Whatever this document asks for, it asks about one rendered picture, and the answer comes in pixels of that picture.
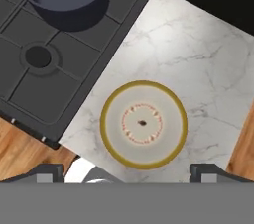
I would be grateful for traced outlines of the dark grey hob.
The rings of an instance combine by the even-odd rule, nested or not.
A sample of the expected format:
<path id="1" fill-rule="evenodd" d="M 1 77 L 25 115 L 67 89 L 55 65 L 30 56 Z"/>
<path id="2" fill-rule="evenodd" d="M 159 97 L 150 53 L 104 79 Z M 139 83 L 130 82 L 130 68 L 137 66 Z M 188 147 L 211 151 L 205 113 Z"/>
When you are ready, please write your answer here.
<path id="1" fill-rule="evenodd" d="M 93 27 L 64 32 L 28 0 L 0 0 L 0 117 L 55 149 L 148 0 L 109 0 Z"/>

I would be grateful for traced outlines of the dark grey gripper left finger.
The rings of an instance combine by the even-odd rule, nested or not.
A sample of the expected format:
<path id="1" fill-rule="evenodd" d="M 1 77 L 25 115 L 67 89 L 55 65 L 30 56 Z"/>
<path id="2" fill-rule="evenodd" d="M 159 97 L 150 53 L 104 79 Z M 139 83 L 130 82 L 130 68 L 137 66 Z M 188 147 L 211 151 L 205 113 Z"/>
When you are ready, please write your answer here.
<path id="1" fill-rule="evenodd" d="M 3 180 L 4 183 L 64 183 L 64 166 L 62 164 L 40 164 L 30 171 Z"/>

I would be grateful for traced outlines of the yellow-rimmed white plate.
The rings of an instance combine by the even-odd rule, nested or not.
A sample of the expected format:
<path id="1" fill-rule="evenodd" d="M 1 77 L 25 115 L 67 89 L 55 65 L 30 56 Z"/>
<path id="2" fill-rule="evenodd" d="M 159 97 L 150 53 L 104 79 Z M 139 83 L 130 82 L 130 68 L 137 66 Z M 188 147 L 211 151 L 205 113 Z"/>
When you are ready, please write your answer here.
<path id="1" fill-rule="evenodd" d="M 100 135 L 119 163 L 136 169 L 159 168 L 183 148 L 188 118 L 178 96 L 149 80 L 128 82 L 106 100 Z"/>

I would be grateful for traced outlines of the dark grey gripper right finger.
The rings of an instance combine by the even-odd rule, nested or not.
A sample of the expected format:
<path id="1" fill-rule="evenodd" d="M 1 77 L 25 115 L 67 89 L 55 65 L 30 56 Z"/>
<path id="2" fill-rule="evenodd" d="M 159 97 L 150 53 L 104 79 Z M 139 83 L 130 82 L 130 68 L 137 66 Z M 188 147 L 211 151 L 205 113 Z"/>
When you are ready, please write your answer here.
<path id="1" fill-rule="evenodd" d="M 250 182 L 234 174 L 230 174 L 215 164 L 191 164 L 190 183 L 228 183 Z"/>

